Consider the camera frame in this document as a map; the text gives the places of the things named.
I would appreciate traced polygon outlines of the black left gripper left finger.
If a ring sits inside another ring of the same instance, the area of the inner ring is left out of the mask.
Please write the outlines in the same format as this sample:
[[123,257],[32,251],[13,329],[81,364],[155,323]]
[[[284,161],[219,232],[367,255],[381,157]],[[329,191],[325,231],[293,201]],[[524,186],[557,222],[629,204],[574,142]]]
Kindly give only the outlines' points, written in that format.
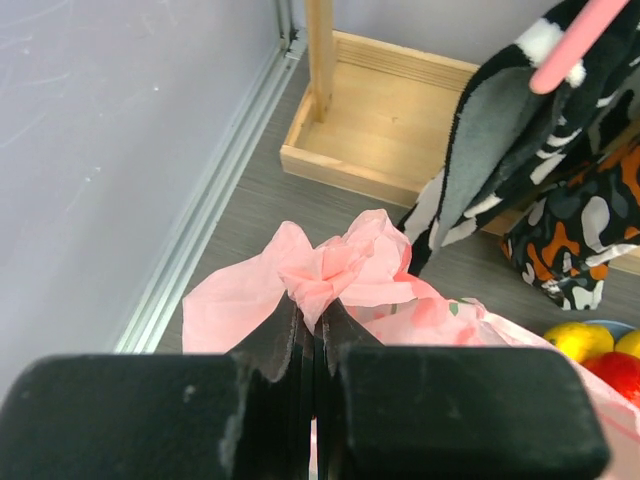
[[220,354],[65,355],[1,407],[5,479],[304,479],[310,339],[282,298]]

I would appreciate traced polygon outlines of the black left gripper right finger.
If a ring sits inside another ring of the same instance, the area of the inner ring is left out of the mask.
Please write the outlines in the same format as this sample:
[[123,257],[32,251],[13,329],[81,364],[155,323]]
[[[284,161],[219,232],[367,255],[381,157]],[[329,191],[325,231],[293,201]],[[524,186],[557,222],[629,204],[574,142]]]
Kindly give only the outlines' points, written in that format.
[[385,346],[340,302],[314,334],[322,479],[594,479],[610,462],[556,352]]

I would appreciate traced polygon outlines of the pink peach plastic bag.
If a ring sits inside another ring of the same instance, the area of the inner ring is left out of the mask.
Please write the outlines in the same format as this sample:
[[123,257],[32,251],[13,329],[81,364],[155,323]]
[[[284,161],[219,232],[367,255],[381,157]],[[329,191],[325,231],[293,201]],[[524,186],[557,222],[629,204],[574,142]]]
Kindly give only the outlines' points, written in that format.
[[317,247],[285,221],[261,253],[215,271],[184,298],[182,349],[229,351],[281,299],[300,308],[308,330],[339,300],[385,345],[551,346],[474,299],[441,296],[409,274],[410,259],[407,237],[382,209],[361,213],[344,235]]

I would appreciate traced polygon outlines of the red apple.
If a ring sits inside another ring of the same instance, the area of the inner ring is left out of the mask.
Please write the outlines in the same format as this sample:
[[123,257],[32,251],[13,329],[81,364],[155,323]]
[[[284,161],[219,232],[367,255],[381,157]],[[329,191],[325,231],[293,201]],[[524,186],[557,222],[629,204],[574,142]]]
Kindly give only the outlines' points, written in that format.
[[607,352],[587,359],[583,366],[636,407],[639,406],[639,359],[622,352]]

